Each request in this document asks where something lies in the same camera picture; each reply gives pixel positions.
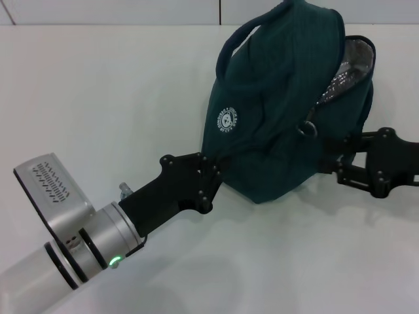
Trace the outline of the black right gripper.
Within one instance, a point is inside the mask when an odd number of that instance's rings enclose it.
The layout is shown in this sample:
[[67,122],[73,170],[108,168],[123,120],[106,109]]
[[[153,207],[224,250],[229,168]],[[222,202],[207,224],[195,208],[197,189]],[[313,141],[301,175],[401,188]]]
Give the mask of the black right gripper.
[[418,143],[402,140],[392,128],[323,140],[324,154],[372,152],[372,174],[339,161],[322,161],[321,172],[336,173],[337,183],[386,198],[398,186],[418,186]]

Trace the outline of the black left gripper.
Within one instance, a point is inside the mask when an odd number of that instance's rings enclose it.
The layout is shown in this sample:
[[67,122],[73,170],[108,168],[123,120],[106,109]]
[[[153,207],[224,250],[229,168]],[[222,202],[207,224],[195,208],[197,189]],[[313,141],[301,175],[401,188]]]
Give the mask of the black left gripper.
[[184,210],[203,215],[213,209],[213,199],[230,166],[229,156],[209,157],[201,152],[160,159],[160,175],[118,204],[145,237]]

